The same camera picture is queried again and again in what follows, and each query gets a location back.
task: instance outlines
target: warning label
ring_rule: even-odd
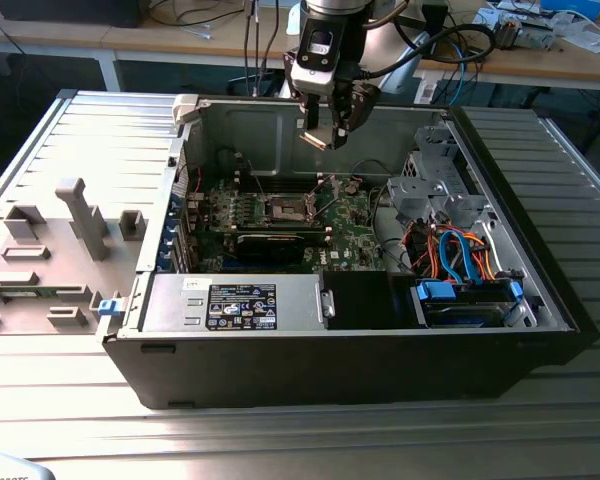
[[[209,330],[276,330],[275,285],[211,285]]]

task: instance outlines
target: floor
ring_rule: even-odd
[[[72,58],[10,55],[9,76],[0,75],[0,174],[17,153],[40,117],[55,98],[58,88],[102,90],[103,81],[95,61]],[[129,91],[156,93],[197,92],[225,95],[227,83],[242,76],[242,69],[123,62],[123,76]],[[238,83],[236,92],[242,93]],[[449,87],[454,92],[457,83]],[[417,83],[398,98],[384,100],[409,103]],[[531,87],[479,84],[463,87],[456,104],[519,108]],[[590,123],[597,105],[597,92],[554,89],[540,94],[533,107],[554,119],[567,136],[578,144]],[[441,96],[438,103],[450,101]],[[587,153],[587,158],[600,173],[600,138]]]

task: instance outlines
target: motherboard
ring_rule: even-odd
[[[258,181],[255,191],[225,179],[189,201],[193,269],[212,272],[384,270],[362,182]]]

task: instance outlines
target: wooden desk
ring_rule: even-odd
[[[193,0],[178,0],[178,9],[184,10]],[[452,0],[452,11],[458,21],[470,22],[472,11],[484,5],[482,0]],[[236,9],[232,4],[221,4],[209,12],[187,17],[202,20]],[[159,8],[155,14],[171,19],[171,9]],[[280,28],[269,54],[268,65],[282,68],[282,53],[297,45],[298,37],[285,34],[288,10],[280,12]],[[215,21],[209,30],[212,38],[205,40],[180,28],[160,25],[146,19],[137,29],[121,29],[98,25],[75,25],[49,22],[10,22],[0,14],[0,25],[12,38],[31,54],[95,58],[100,62],[108,90],[119,91],[122,82],[117,61],[158,61],[207,65],[243,65],[244,15],[236,14]],[[274,10],[261,10],[260,55],[271,35]],[[249,56],[253,65],[254,34],[251,34]],[[370,69],[394,62],[404,50],[404,44],[393,26],[372,32],[367,42],[363,61]],[[0,32],[0,52],[17,52]],[[453,65],[422,61],[415,75],[423,81],[421,92],[431,90]],[[484,63],[480,81],[493,83],[538,85],[564,88],[600,90],[600,54],[593,54],[558,39],[550,52],[528,49],[495,50]]]

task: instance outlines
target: table leg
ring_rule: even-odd
[[[94,58],[100,64],[100,71],[108,92],[124,91],[122,72],[113,50],[96,50]]]

